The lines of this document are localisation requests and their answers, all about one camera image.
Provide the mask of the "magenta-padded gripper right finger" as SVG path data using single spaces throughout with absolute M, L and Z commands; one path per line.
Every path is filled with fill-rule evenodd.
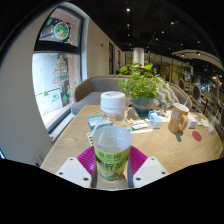
M 147 157 L 135 147 L 131 147 L 127 178 L 129 188 L 140 188 L 168 175 L 156 157 Z

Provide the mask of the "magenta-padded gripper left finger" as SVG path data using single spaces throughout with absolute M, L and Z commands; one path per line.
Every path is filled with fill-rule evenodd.
M 94 184 L 96 158 L 91 146 L 78 157 L 69 157 L 56 172 L 56 175 L 84 188 Z

